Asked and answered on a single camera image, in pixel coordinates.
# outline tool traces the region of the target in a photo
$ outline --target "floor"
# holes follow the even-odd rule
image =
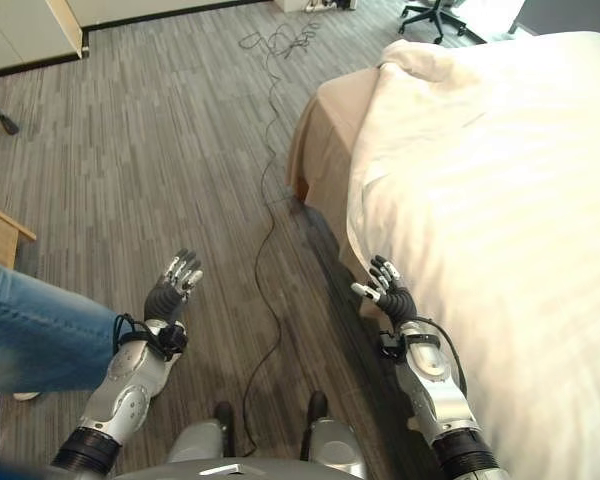
[[[260,273],[283,322],[282,345],[249,397],[257,456],[296,457],[314,389],[352,424],[371,478],[439,478],[422,437],[406,429],[408,407],[373,348],[373,325],[357,314],[351,277],[318,214],[284,185],[286,149],[311,92],[322,82],[374,65],[398,38],[399,0],[361,1],[327,12],[306,51],[279,59],[281,121],[265,179],[276,228]],[[205,279],[185,313],[190,348],[174,367],[147,421],[124,448],[117,472],[162,462],[178,432],[208,417],[219,400],[240,416],[247,378],[275,337],[253,280],[269,227],[259,179],[272,112],[264,53],[240,38],[298,31],[304,13],[272,2],[92,32],[80,62],[0,79],[0,105],[21,125],[0,129],[0,209],[31,228],[22,252],[30,274],[116,311],[140,314],[166,260],[194,247]],[[470,43],[448,28],[447,46]],[[406,37],[431,41],[426,22]],[[3,396],[0,457],[43,465],[73,430],[88,392],[45,394],[26,403]],[[238,451],[248,445],[237,425]]]

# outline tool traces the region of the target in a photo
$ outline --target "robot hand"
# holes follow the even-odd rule
[[[144,302],[144,320],[173,324],[182,305],[202,278],[201,262],[193,251],[183,248],[160,275]]]
[[[387,314],[394,329],[402,322],[418,316],[409,291],[403,286],[400,273],[387,259],[376,255],[371,259],[369,273],[375,283],[353,283],[351,289],[378,305]]]

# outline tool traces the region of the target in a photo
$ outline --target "person's leg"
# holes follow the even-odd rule
[[[90,390],[112,356],[116,314],[0,267],[0,393]]]

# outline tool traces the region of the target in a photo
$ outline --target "black cable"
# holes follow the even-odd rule
[[[467,398],[467,379],[464,376],[464,371],[462,370],[462,364],[460,363],[460,356],[458,355],[458,352],[456,352],[456,347],[454,347],[453,342],[451,341],[451,337],[447,334],[447,332],[444,331],[444,328],[442,328],[440,325],[438,325],[436,322],[434,322],[433,320],[431,320],[429,318],[415,317],[410,320],[416,320],[418,322],[422,322],[422,323],[426,323],[427,325],[431,325],[432,327],[437,328],[438,331],[442,334],[444,339],[447,341],[449,348],[451,349],[451,354],[453,355],[453,360],[456,362],[456,367],[458,368],[458,383],[460,384],[460,385],[458,385],[458,387],[460,388],[460,391],[462,392],[464,397]]]
[[[255,439],[253,438],[253,432],[251,431],[251,427],[249,426],[249,416],[248,416],[248,412],[247,412],[247,400],[249,398],[249,392],[251,391],[251,387],[253,386],[253,381],[255,380],[258,372],[260,371],[262,366],[265,364],[265,362],[269,359],[269,357],[271,357],[271,355],[273,355],[273,353],[277,350],[277,348],[280,346],[280,343],[282,341],[282,321],[280,320],[280,317],[278,317],[278,314],[276,313],[273,306],[269,302],[269,299],[264,294],[264,290],[262,288],[262,284],[260,281],[260,275],[259,275],[259,271],[258,271],[258,266],[260,263],[260,258],[262,257],[262,252],[264,250],[264,247],[266,246],[267,242],[271,238],[271,235],[273,234],[273,231],[276,228],[275,215],[273,214],[273,210],[271,209],[270,203],[267,201],[267,196],[265,194],[265,189],[264,189],[264,181],[265,181],[267,172],[269,171],[269,168],[271,168],[271,166],[273,165],[273,163],[275,162],[276,157],[277,157],[277,152],[271,145],[271,140],[270,140],[269,136],[270,136],[271,127],[273,127],[273,125],[280,119],[280,111],[278,110],[278,108],[276,107],[276,105],[273,101],[273,96],[275,94],[275,90],[276,90],[278,83],[282,80],[282,77],[280,77],[279,75],[276,75],[271,70],[270,60],[272,58],[276,58],[276,57],[283,57],[283,59],[286,60],[287,58],[289,58],[289,56],[291,55],[293,50],[295,50],[296,48],[302,48],[306,52],[307,48],[309,47],[309,43],[310,43],[311,39],[316,36],[315,31],[320,28],[320,25],[318,23],[313,22],[314,16],[315,16],[315,14],[309,18],[307,23],[304,25],[304,27],[302,27],[300,32],[297,34],[291,25],[289,25],[288,23],[283,23],[283,24],[278,25],[278,28],[276,28],[276,30],[271,35],[269,35],[269,37],[264,37],[264,35],[262,35],[259,31],[256,31],[256,32],[242,38],[238,42],[238,45],[241,48],[243,48],[244,50],[251,50],[253,48],[256,48],[259,45],[266,49],[267,56],[265,57],[265,60],[264,60],[263,69],[264,69],[265,73],[267,74],[269,81],[271,82],[271,84],[269,86],[269,94],[268,94],[267,100],[269,103],[269,107],[271,107],[271,110],[273,111],[273,114],[274,114],[273,119],[267,124],[267,127],[265,128],[265,131],[264,131],[264,145],[269,154],[269,161],[267,162],[267,165],[265,166],[264,170],[262,171],[262,174],[260,175],[260,196],[262,197],[262,203],[264,204],[265,208],[267,209],[267,213],[269,215],[269,230],[267,231],[267,234],[262,239],[262,242],[260,243],[260,247],[258,248],[258,253],[256,254],[256,258],[255,258],[255,261],[253,264],[253,276],[255,278],[255,283],[256,283],[256,287],[258,289],[258,293],[260,294],[262,301],[266,305],[267,309],[271,313],[271,316],[273,317],[273,320],[275,321],[276,338],[275,338],[273,344],[267,350],[267,353],[265,353],[265,355],[262,357],[260,362],[258,362],[256,367],[251,372],[251,375],[249,376],[249,380],[247,381],[247,386],[242,395],[242,422],[244,423],[244,430],[247,435],[247,439],[249,440],[249,442],[251,444],[250,449],[243,455],[244,457],[249,457],[258,450],[258,444],[255,441]]]

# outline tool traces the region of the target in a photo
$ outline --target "white bed sheet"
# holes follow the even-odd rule
[[[396,42],[353,153],[347,233],[448,329],[518,479],[600,479],[600,34]]]

